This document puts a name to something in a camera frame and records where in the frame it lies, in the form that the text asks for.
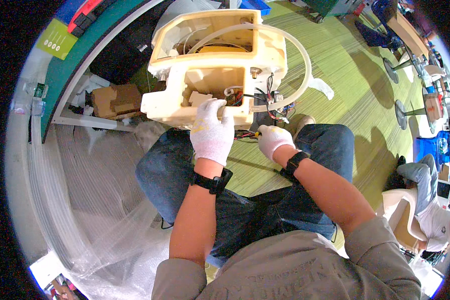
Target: blue bin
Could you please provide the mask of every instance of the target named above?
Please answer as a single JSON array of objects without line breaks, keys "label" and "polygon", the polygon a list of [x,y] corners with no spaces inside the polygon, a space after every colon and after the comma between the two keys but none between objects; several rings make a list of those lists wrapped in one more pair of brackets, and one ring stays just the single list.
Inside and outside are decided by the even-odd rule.
[{"label": "blue bin", "polygon": [[239,8],[244,8],[248,10],[259,10],[262,16],[270,14],[272,8],[268,6],[265,2],[261,0],[242,0]]},{"label": "blue bin", "polygon": [[[440,153],[438,140],[444,138],[447,140],[447,153]],[[432,154],[435,159],[437,170],[440,170],[440,165],[450,162],[450,131],[440,131],[436,137],[432,138],[417,138],[419,142],[419,152],[416,156],[418,162],[427,154]]]}]

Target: hand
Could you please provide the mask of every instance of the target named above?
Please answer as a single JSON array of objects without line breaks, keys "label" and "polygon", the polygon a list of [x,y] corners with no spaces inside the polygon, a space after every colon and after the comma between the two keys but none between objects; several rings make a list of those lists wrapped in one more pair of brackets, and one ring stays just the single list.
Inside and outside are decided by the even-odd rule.
[{"label": "hand", "polygon": [[293,144],[292,135],[287,130],[276,126],[260,125],[258,131],[261,132],[261,135],[258,136],[258,147],[268,159],[281,164],[277,157],[274,157],[274,153],[278,147],[284,145],[289,146],[286,148],[292,147],[295,153],[298,152]]},{"label": "hand", "polygon": [[226,100],[209,99],[197,108],[197,117],[190,131],[190,141],[196,152],[195,158],[213,160],[222,166],[227,165],[227,157],[235,136],[233,115],[228,107],[222,114],[222,122],[217,111],[226,105]]}]

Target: white t-shirt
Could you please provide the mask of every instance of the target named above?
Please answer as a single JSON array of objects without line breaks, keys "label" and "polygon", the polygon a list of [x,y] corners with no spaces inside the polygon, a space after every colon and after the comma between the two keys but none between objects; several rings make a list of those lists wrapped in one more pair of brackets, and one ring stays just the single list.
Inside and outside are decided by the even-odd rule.
[{"label": "white t-shirt", "polygon": [[450,211],[442,208],[435,197],[430,204],[416,217],[420,229],[426,235],[426,250],[442,251],[447,242],[447,231],[450,230]]}]

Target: jeans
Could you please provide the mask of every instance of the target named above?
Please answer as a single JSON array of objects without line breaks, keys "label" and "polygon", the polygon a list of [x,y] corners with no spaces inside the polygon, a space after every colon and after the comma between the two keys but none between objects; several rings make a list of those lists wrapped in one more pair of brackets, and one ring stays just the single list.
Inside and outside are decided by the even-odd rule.
[{"label": "jeans", "polygon": [[[340,124],[305,125],[296,146],[318,164],[352,182],[354,135]],[[135,175],[148,199],[173,224],[192,179],[190,132],[169,129],[139,161]],[[228,189],[216,197],[215,244],[207,262],[217,267],[238,250],[266,237],[305,230],[332,238],[336,225],[296,180],[254,197]]]},{"label": "jeans", "polygon": [[437,195],[438,173],[435,159],[432,154],[427,154],[417,163],[398,166],[397,173],[416,183],[415,215],[418,215]]}]

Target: black wristband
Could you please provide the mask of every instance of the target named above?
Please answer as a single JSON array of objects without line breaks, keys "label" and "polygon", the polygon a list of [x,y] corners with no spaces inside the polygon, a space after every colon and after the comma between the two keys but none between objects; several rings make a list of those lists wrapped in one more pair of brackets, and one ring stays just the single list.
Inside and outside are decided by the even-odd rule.
[{"label": "black wristband", "polygon": [[215,176],[213,179],[204,177],[194,171],[190,185],[196,184],[204,189],[208,189],[212,195],[221,194],[232,178],[232,175],[233,172],[226,168],[223,168],[221,177]]},{"label": "black wristband", "polygon": [[293,173],[299,167],[300,162],[304,159],[309,159],[309,158],[310,158],[310,154],[308,154],[307,152],[300,151],[300,152],[296,153],[295,155],[292,156],[292,158],[290,158],[287,161],[285,172],[288,173],[289,175],[293,176]]}]

